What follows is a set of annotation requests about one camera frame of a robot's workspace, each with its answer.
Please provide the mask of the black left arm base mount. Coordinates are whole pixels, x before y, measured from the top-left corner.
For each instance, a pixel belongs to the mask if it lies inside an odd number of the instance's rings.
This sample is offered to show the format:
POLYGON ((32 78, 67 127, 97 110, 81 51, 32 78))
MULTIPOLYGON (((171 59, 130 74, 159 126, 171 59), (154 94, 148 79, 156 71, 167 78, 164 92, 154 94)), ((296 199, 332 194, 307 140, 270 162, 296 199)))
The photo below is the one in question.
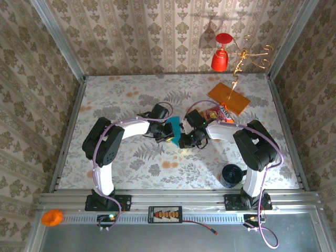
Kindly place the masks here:
MULTIPOLYGON (((116 195, 114 197, 116 201, 119 202, 122 211, 130 211, 132 204, 132 196, 131 195, 116 195)), ((85 211, 92 212, 117 212, 119 207, 117 204, 105 197, 100 195, 88 195, 85 202, 85 211)))

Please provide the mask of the orange crumpled ball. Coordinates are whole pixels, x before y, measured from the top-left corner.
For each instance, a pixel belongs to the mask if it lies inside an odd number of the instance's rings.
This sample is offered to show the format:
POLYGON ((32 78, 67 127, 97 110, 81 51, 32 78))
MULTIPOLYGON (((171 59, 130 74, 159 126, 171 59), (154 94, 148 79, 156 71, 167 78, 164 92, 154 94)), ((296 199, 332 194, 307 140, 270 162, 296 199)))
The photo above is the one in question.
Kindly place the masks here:
POLYGON ((61 210, 51 209, 42 216, 41 223, 47 227, 57 226, 62 222, 63 217, 61 210))

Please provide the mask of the aluminium frame cross rail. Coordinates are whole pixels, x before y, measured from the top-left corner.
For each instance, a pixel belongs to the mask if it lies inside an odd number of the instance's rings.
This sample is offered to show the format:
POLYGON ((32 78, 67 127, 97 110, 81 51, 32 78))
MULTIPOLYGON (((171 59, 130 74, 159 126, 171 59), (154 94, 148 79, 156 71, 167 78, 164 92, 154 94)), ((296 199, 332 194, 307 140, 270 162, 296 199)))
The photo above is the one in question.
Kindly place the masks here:
MULTIPOLYGON (((310 205, 321 205, 318 193, 304 190, 268 190, 275 210, 300 209, 310 205)), ((63 209, 80 212, 91 190, 57 190, 42 193, 38 210, 63 209)), ((239 194, 239 190, 224 189, 172 189, 172 190, 117 190, 117 195, 131 195, 131 211, 140 212, 148 206, 180 205, 189 212, 196 210, 223 211, 224 196, 239 194)))

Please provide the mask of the small left controller board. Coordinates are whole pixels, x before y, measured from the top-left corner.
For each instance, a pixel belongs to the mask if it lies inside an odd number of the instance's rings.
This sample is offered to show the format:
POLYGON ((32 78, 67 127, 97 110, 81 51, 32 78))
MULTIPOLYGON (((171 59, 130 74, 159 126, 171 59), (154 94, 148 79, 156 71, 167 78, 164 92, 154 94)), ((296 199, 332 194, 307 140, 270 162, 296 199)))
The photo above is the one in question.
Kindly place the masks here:
POLYGON ((117 220, 117 215, 108 214, 108 215, 99 215, 97 217, 97 226, 102 232, 103 230, 109 231, 112 228, 117 220))

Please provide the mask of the black power distribution board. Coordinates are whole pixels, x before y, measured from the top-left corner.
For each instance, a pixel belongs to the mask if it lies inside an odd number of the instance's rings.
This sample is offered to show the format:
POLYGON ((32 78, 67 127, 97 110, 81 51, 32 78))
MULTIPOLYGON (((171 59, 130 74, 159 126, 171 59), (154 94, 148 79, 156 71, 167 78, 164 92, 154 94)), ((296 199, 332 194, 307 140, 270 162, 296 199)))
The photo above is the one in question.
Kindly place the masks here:
POLYGON ((150 206, 149 224, 179 224, 183 222, 181 206, 150 206))

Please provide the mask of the orange wooden base board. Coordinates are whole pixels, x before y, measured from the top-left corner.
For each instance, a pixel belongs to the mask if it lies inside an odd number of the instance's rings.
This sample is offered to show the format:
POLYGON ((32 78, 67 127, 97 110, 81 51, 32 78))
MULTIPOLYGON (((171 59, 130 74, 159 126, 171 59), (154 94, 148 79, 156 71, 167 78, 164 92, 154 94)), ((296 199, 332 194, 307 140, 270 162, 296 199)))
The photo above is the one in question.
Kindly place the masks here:
POLYGON ((221 82, 208 93, 208 96, 218 103, 224 103, 226 107, 237 116, 250 104, 248 98, 221 82))

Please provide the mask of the blue paper sheet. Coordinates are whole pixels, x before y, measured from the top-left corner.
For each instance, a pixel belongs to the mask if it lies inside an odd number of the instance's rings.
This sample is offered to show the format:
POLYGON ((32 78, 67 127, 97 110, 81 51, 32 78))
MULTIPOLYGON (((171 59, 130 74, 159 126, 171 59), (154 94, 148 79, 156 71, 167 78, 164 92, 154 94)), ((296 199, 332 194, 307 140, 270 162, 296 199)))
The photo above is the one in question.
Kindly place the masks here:
POLYGON ((171 117, 167 120, 167 123, 171 123, 173 134, 174 134, 174 137, 170 141, 174 143, 177 147, 179 147, 178 142, 181 137, 180 117, 179 116, 171 117))

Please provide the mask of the small right controller board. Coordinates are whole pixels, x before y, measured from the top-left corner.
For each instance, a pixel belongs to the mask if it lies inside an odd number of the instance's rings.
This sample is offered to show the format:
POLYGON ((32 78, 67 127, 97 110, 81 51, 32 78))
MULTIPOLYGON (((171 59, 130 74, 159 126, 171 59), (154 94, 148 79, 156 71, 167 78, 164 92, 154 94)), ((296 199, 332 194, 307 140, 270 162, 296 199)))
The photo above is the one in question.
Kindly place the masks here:
POLYGON ((266 222, 266 217, 262 214, 257 215, 257 214, 244 214, 244 222, 243 226, 248 229, 248 231, 254 230, 258 231, 259 225, 258 225, 258 217, 260 218, 261 223, 266 222))

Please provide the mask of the red yellow snack bag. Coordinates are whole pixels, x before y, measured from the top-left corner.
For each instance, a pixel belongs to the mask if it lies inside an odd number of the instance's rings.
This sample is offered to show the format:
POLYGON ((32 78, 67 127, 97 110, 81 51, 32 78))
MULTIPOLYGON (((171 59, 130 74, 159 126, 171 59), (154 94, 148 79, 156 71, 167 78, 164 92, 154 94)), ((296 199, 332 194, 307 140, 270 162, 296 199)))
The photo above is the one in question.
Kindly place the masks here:
POLYGON ((230 115, 227 105, 224 103, 221 103, 219 106, 201 111, 201 116, 206 120, 216 119, 220 122, 234 123, 234 119, 230 115))

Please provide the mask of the red wine glass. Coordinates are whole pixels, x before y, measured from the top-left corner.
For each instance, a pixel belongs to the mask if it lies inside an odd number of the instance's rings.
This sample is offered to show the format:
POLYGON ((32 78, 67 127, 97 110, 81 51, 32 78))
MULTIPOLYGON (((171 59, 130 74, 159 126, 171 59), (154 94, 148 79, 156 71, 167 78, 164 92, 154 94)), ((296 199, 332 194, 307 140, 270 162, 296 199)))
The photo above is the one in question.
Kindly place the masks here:
POLYGON ((228 33, 220 33, 215 39, 221 44, 221 47, 213 55, 211 68, 216 72, 223 72, 228 66, 228 53, 225 50, 225 45, 231 43, 233 37, 228 33))

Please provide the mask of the aluminium table side rail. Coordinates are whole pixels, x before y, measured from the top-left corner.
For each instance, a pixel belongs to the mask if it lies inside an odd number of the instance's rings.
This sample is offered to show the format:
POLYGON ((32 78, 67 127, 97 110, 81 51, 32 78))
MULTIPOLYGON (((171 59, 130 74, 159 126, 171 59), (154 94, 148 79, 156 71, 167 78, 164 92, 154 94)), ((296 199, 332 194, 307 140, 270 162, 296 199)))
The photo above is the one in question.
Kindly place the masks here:
POLYGON ((68 155, 71 139, 72 139, 73 132, 75 129, 77 117, 78 117, 81 103, 82 103, 82 100, 85 94, 85 89, 86 89, 86 82, 84 81, 83 83, 80 84, 77 95, 76 95, 76 99, 75 99, 73 109, 71 112, 71 116, 69 119, 69 123, 67 126, 66 134, 65 134, 65 137, 64 137, 61 149, 60 149, 60 153, 59 153, 57 164, 54 170, 53 178, 51 180, 51 184, 48 190, 49 193, 53 193, 56 190, 56 187, 58 186, 58 183, 59 183, 58 181, 61 178, 62 171, 64 169, 66 158, 68 155))
POLYGON ((284 133, 284 137, 287 143, 287 148, 288 148, 288 152, 289 155, 291 157, 291 161, 296 173, 296 177, 299 183, 299 186, 301 189, 305 190, 305 191, 310 191, 301 161, 300 161, 300 157, 295 145, 295 142, 293 140, 292 137, 292 133, 288 124, 288 120, 277 90, 277 87, 275 85, 274 80, 271 77, 267 76, 267 82, 270 88, 270 92, 272 94, 272 98, 278 113, 278 117, 279 117, 279 121, 282 127, 282 131, 284 133))

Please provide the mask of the aluminium corner post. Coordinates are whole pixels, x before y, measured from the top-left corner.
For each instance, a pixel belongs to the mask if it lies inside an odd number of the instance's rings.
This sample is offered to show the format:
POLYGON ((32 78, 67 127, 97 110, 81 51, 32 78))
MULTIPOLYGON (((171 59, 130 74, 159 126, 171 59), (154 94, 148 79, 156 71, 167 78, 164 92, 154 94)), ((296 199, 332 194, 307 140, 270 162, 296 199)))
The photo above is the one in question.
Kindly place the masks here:
POLYGON ((62 31, 60 25, 56 21, 52 11, 48 7, 45 0, 30 0, 38 15, 45 24, 47 30, 55 41, 61 54, 65 58, 72 73, 79 81, 80 84, 85 81, 84 71, 81 69, 79 61, 75 55, 74 50, 71 48, 70 43, 66 37, 66 33, 62 31))
POLYGON ((276 54, 274 61, 268 71, 268 78, 275 79, 278 72, 285 63, 288 55, 293 49, 297 39, 299 38, 301 32, 303 31, 306 23, 308 22, 311 14, 316 8, 319 0, 304 0, 303 4, 295 18, 291 28, 289 29, 288 35, 284 39, 278 53, 276 54))

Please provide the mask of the floral patterned table cover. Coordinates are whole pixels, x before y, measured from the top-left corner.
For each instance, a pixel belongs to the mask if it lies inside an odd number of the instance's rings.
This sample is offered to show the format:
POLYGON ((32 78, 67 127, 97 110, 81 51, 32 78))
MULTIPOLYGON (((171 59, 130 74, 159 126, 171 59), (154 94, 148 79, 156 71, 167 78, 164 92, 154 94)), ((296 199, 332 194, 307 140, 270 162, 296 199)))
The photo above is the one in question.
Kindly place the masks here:
MULTIPOLYGON (((111 121, 131 118, 150 111, 158 102, 172 107, 175 116, 183 117, 188 108, 210 108, 208 93, 219 82, 228 85, 231 81, 229 74, 89 77, 59 188, 93 187, 92 166, 82 144, 100 117, 111 121)), ((266 76, 241 75, 236 90, 250 104, 234 116, 234 121, 246 124, 259 120, 284 155, 283 165, 267 173, 265 188, 297 189, 299 183, 266 76)), ((122 141, 112 164, 112 179, 118 189, 218 189, 222 187, 219 178, 226 164, 247 168, 234 143, 213 140, 202 150, 182 150, 172 142, 157 143, 134 136, 122 141)))

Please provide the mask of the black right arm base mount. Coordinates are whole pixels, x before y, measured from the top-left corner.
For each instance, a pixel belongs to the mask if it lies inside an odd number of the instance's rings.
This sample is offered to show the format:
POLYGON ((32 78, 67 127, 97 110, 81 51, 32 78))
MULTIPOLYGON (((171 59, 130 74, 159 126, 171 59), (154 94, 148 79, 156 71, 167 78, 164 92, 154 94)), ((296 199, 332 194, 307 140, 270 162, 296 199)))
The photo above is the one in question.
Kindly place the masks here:
MULTIPOLYGON (((256 210, 258 207, 259 196, 249 197, 241 194, 224 195, 225 209, 227 211, 247 211, 256 210)), ((272 210, 272 201, 268 193, 261 197, 260 209, 272 210)))

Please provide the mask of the grey metal base plate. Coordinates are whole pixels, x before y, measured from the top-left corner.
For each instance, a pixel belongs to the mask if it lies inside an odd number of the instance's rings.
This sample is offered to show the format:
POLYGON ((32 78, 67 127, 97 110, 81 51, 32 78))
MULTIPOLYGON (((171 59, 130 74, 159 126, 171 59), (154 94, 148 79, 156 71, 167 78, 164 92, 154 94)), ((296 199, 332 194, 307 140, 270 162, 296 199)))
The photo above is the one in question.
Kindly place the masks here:
POLYGON ((47 227, 37 215, 24 252, 336 252, 336 243, 316 212, 268 214, 264 235, 242 224, 97 224, 47 227), (263 236, 271 243, 270 249, 263 236))

